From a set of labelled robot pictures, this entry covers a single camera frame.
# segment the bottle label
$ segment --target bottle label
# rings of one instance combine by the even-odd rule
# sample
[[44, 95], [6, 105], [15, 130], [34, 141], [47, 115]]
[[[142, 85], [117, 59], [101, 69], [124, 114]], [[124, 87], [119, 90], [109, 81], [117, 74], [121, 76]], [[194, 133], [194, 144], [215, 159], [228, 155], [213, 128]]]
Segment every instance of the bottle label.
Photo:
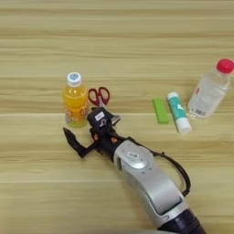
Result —
[[87, 119], [88, 115], [88, 102], [86, 101], [80, 108], [74, 109], [65, 107], [66, 121], [67, 122], [82, 122]]
[[182, 102], [178, 97], [173, 97], [169, 100], [175, 120], [186, 117], [186, 111]]

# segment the orange juice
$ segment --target orange juice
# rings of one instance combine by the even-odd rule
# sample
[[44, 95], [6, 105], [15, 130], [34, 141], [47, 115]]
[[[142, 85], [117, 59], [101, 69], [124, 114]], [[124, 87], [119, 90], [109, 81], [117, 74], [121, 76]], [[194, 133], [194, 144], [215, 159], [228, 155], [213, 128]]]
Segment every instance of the orange juice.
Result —
[[80, 128], [87, 123], [88, 90], [82, 83], [81, 75], [68, 75], [68, 85], [62, 91], [66, 111], [66, 122], [70, 127]]

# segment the bottle cap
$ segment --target bottle cap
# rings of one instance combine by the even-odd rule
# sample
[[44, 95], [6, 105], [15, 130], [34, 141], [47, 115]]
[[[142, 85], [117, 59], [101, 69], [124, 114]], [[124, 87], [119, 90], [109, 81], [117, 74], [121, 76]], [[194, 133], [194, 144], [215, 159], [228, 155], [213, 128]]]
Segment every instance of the bottle cap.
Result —
[[178, 98], [179, 94], [177, 92], [174, 92], [174, 91], [172, 91], [172, 92], [170, 92], [170, 93], [167, 94], [167, 99], [168, 100], [170, 100], [171, 98], [174, 98], [174, 97]]
[[181, 134], [190, 133], [192, 131], [192, 127], [189, 123], [189, 120], [186, 117], [177, 119], [175, 123], [176, 123], [178, 131]]
[[68, 75], [68, 84], [71, 87], [78, 87], [82, 82], [81, 75], [78, 72], [71, 72]]
[[217, 70], [225, 74], [230, 74], [234, 70], [234, 63], [226, 58], [221, 59], [217, 64]]

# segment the black cable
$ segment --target black cable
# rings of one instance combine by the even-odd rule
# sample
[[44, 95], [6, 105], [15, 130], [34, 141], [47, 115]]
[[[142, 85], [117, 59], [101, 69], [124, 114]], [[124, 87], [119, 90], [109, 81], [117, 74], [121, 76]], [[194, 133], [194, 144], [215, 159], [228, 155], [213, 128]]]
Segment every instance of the black cable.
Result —
[[190, 189], [191, 189], [191, 181], [190, 181], [190, 178], [189, 178], [189, 176], [188, 176], [188, 174], [183, 166], [181, 166], [176, 160], [174, 160], [171, 157], [169, 157], [168, 155], [166, 155], [164, 152], [162, 152], [162, 153], [155, 152], [155, 151], [145, 147], [144, 145], [139, 144], [131, 137], [129, 137], [129, 140], [134, 142], [135, 144], [140, 145], [140, 146], [144, 147], [145, 149], [149, 150], [153, 154], [153, 156], [160, 156], [160, 157], [163, 157], [164, 159], [166, 159], [167, 161], [169, 161], [179, 171], [179, 173], [181, 174], [181, 176], [184, 178], [184, 180], [186, 182], [186, 189], [182, 192], [183, 196], [186, 197], [189, 194]]

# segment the water bottle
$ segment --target water bottle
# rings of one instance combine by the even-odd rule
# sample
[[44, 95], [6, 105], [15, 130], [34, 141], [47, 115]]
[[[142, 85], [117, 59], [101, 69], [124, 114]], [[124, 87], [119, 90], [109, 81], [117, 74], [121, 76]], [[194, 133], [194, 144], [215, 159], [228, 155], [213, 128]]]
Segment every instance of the water bottle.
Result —
[[203, 76], [187, 105], [193, 116], [206, 118], [214, 113], [230, 88], [232, 70], [234, 70], [233, 61], [224, 58]]

